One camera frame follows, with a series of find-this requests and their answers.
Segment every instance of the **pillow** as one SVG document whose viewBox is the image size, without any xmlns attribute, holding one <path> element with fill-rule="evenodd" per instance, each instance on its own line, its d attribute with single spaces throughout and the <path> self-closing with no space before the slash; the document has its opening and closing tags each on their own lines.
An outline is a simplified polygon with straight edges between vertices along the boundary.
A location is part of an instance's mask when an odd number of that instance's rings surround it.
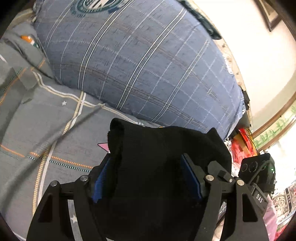
<svg viewBox="0 0 296 241">
<path fill-rule="evenodd" d="M 221 52 L 176 0 L 37 0 L 35 29 L 61 84 L 162 126 L 226 138 L 243 96 Z"/>
</svg>

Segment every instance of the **black cloth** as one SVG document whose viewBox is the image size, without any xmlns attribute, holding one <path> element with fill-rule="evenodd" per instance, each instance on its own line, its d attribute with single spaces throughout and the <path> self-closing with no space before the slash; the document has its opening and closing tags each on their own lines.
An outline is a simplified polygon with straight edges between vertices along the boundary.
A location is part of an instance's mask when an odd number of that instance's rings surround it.
<svg viewBox="0 0 296 241">
<path fill-rule="evenodd" d="M 103 199 L 94 212 L 112 240 L 188 240 L 203 215 L 179 168 L 187 153 L 206 171 L 217 161 L 231 171 L 231 156 L 212 128 L 207 134 L 176 126 L 149 128 L 113 119 L 111 158 Z"/>
<path fill-rule="evenodd" d="M 201 23 L 212 39 L 222 39 L 218 30 L 203 15 L 193 9 L 187 0 L 178 0 L 178 2 L 180 2 Z"/>
</svg>

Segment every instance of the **white wall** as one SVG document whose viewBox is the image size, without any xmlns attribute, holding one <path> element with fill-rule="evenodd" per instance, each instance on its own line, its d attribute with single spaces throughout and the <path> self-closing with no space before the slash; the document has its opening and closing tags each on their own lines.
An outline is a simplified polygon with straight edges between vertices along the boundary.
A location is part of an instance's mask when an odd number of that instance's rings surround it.
<svg viewBox="0 0 296 241">
<path fill-rule="evenodd" d="M 269 32 L 254 0 L 193 1 L 214 23 L 232 51 L 256 122 L 260 111 L 277 96 L 295 71 L 294 38 L 282 21 Z"/>
<path fill-rule="evenodd" d="M 253 130 L 259 129 L 270 120 L 295 94 L 296 92 L 296 71 L 284 86 L 284 88 L 267 105 L 262 108 L 256 116 L 253 116 Z"/>
</svg>

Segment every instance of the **pink cloth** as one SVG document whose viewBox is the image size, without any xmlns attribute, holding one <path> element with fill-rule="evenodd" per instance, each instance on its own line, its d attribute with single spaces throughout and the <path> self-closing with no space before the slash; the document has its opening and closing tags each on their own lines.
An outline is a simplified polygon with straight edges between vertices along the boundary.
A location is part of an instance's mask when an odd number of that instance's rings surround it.
<svg viewBox="0 0 296 241">
<path fill-rule="evenodd" d="M 272 202 L 272 199 L 267 196 L 268 198 L 268 205 L 263 217 L 263 221 L 265 223 L 265 227 L 268 233 L 269 241 L 274 241 L 274 237 L 276 235 L 277 229 L 277 216 L 276 216 L 276 208 Z"/>
</svg>

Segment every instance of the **white star print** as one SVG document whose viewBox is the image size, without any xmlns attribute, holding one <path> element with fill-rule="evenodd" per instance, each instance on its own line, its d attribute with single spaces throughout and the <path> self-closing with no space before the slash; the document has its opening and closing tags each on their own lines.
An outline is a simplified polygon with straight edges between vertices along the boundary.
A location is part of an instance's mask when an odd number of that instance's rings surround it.
<svg viewBox="0 0 296 241">
<path fill-rule="evenodd" d="M 73 223 L 78 223 L 77 217 L 75 215 L 73 215 L 73 217 L 70 218 L 70 219 L 73 221 Z"/>
</svg>

